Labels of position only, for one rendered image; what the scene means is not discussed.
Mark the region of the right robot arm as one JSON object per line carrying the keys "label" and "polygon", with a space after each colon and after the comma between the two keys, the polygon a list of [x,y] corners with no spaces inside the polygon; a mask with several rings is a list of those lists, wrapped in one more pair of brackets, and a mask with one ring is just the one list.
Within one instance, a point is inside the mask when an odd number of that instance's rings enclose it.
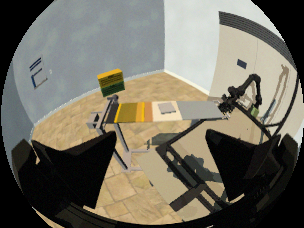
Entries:
{"label": "right robot arm", "polygon": [[[253,76],[251,76],[251,75],[253,75]],[[256,73],[255,74],[250,74],[249,77],[247,78],[247,80],[243,83],[243,85],[239,86],[238,88],[235,88],[234,86],[228,87],[228,92],[230,93],[231,97],[236,101],[237,97],[239,97],[238,99],[240,99],[240,96],[244,95],[246,89],[252,83],[252,81],[256,81],[257,95],[255,96],[256,97],[256,99],[255,99],[256,103],[255,103],[254,107],[256,109],[258,109],[259,105],[260,106],[262,105],[261,104],[262,103],[262,97],[261,97],[261,92],[260,92],[261,77],[258,76]],[[258,84],[257,82],[259,83],[258,87],[257,87],[257,84]],[[237,90],[235,90],[235,89],[237,89]],[[260,103],[258,103],[258,102],[260,102]]]}

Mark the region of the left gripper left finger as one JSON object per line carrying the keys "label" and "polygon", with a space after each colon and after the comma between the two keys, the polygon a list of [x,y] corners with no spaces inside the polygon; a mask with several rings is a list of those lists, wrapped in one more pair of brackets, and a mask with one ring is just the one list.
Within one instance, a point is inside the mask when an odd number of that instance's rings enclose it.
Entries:
{"label": "left gripper left finger", "polygon": [[31,140],[39,160],[54,170],[85,206],[94,210],[116,142],[115,131],[62,151]]}

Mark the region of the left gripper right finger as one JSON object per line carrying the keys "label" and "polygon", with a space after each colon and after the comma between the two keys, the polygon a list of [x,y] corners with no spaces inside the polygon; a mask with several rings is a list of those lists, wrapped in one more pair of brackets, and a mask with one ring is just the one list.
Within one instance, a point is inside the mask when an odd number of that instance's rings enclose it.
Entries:
{"label": "left gripper right finger", "polygon": [[205,139],[230,202],[243,194],[268,154],[279,144],[281,134],[256,145],[207,129]]}

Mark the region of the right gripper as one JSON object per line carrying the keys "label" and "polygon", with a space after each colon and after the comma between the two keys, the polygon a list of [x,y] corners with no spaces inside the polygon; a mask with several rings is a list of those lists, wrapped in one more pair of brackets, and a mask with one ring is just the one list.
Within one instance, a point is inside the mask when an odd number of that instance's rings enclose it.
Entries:
{"label": "right gripper", "polygon": [[[224,96],[222,96],[221,98],[222,98],[222,100],[224,101],[224,102],[223,102],[223,106],[222,106],[222,108],[221,108],[221,112],[224,111],[224,109],[225,109],[225,110],[229,110],[229,109],[230,109],[231,112],[232,112],[232,111],[233,111],[233,108],[232,108],[232,106],[230,106],[230,105],[232,105],[233,103],[235,103],[235,100],[234,100],[232,97],[230,97],[230,96],[229,96],[229,99],[228,99],[228,100],[227,100]],[[227,101],[228,101],[228,104],[229,104],[229,105],[227,104]],[[226,106],[226,105],[227,105],[227,106]],[[228,107],[228,108],[227,108],[227,107]],[[231,109],[231,108],[232,108],[232,109]]]}

